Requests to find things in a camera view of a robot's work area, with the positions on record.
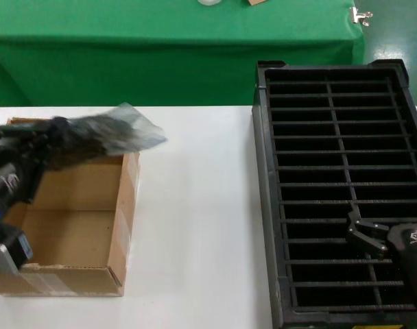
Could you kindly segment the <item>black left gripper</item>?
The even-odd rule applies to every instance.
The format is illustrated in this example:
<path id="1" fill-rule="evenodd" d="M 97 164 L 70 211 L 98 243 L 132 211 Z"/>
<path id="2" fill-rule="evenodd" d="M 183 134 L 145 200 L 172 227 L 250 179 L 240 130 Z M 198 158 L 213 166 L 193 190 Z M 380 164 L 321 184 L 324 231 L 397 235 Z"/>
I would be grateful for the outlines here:
<path id="1" fill-rule="evenodd" d="M 24 143 L 19 149 L 0 148 L 0 232 L 7 226 L 22 227 L 44 174 L 53 170 L 68 127 L 66 118 L 0 125 L 0 146 L 6 140 Z"/>

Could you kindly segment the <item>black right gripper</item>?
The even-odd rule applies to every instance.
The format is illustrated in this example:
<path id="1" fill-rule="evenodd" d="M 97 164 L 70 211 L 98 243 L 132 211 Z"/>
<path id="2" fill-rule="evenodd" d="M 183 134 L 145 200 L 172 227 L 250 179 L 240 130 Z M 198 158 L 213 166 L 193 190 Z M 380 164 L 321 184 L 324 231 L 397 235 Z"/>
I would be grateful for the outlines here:
<path id="1" fill-rule="evenodd" d="M 389 227 L 363 219 L 358 210 L 348 213 L 348 243 L 361 249 L 370 257 L 384 259 L 387 247 L 369 236 L 387 236 L 406 284 L 411 289 L 417 305 L 417 223 Z"/>

